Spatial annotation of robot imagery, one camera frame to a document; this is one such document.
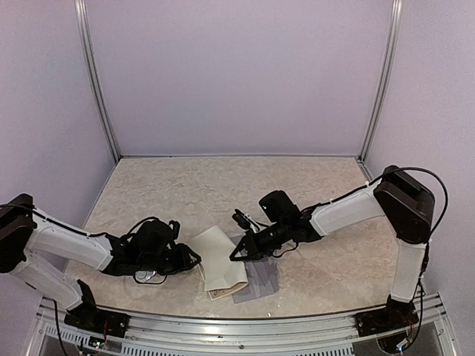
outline gray cloth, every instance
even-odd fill
[[[242,236],[233,237],[231,241],[238,244]],[[235,304],[247,302],[276,293],[279,290],[277,260],[264,257],[259,261],[246,261],[249,285],[232,295]]]

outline white wall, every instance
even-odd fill
[[[373,174],[391,163],[419,165],[447,184],[450,205],[433,238],[426,283],[440,291],[464,356],[475,355],[474,14],[472,0],[404,1],[390,86],[368,160]],[[437,184],[424,181],[441,203]]]
[[[0,1],[0,203],[27,192],[81,225],[114,164],[73,1]],[[0,354],[20,355],[41,295],[0,275]]]
[[[88,1],[125,155],[357,155],[391,0]]]

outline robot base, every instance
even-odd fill
[[[66,314],[65,324],[89,332],[96,332],[97,334],[124,338],[130,317],[127,314],[118,313],[116,311],[103,309],[97,309],[97,311],[100,315],[100,323],[89,323],[86,322],[84,318],[78,318],[72,314]]]
[[[358,313],[355,319],[360,337],[403,329],[419,322],[413,302],[401,303],[391,297],[384,308]]]

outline robotic arm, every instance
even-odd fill
[[[259,260],[292,240],[310,243],[340,228],[374,217],[386,216],[399,245],[393,286],[383,309],[357,314],[360,336],[404,328],[419,319],[413,297],[428,264],[429,239],[435,198],[432,192],[396,166],[387,167],[373,184],[367,184],[336,200],[300,211],[283,191],[273,191],[260,202],[273,225],[260,230],[249,215],[236,210],[233,219],[246,235],[230,259]]]
[[[49,217],[34,207],[31,196],[21,194],[0,210],[0,273],[10,273],[56,300],[67,310],[66,324],[123,337],[129,316],[97,308],[86,283],[65,276],[38,251],[146,283],[155,274],[167,277],[200,263],[187,245],[175,243],[179,230],[178,222],[150,217],[120,238],[89,234]]]

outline marbled surface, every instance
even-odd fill
[[[242,233],[231,218],[235,208],[267,222],[258,201],[270,191],[285,190],[304,208],[362,183],[355,160],[346,158],[122,159],[86,228],[120,236],[154,215],[179,221],[182,242],[213,225],[232,237]],[[106,306],[192,317],[285,317],[385,303],[396,249],[385,218],[342,229],[279,259],[277,294],[237,305],[232,297],[212,302],[197,268],[170,276],[162,286],[139,286],[131,277],[110,277],[73,262],[67,273],[84,280]]]

